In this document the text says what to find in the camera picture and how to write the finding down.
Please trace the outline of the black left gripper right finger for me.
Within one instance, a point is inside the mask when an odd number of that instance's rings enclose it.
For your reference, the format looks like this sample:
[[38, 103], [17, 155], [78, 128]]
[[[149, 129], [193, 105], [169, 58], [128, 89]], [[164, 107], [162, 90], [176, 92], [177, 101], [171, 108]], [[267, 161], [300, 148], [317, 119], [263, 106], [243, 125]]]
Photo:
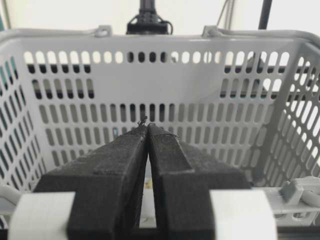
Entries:
[[245, 173], [156, 124], [147, 127], [156, 224], [168, 240], [215, 240], [211, 190], [251, 190]]

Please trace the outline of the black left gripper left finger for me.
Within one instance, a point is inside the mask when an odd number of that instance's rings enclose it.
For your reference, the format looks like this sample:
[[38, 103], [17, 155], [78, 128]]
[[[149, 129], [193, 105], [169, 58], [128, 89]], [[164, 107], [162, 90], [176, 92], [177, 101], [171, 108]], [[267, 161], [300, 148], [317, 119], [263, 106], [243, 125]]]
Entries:
[[118, 240], [140, 221], [148, 129], [140, 125], [44, 174], [21, 196], [10, 240]]

